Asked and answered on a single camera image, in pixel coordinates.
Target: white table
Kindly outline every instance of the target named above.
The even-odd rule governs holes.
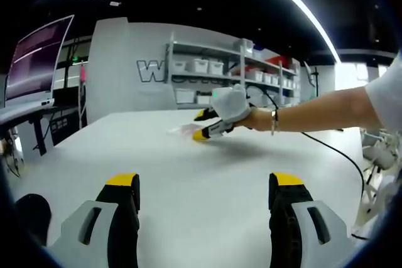
[[[117,173],[141,182],[139,266],[266,268],[271,258],[268,178],[300,177],[350,228],[361,179],[341,155],[299,133],[250,131],[199,143],[168,135],[197,110],[107,116],[74,134],[21,179],[16,199],[43,195],[52,209],[48,244],[85,200]],[[358,129],[312,133],[362,163]]]

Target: ceiling light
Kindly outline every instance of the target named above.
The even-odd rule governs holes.
[[[313,13],[309,10],[309,8],[304,4],[302,0],[292,0],[302,11],[305,13],[307,18],[314,24],[315,28],[317,31],[321,34],[322,38],[326,42],[326,44],[329,47],[329,50],[331,51],[332,55],[334,56],[334,59],[337,63],[341,63],[341,60],[338,56],[338,53],[332,44],[330,38],[328,37],[327,33],[321,26],[321,24],[318,22],[317,18],[313,15]]]

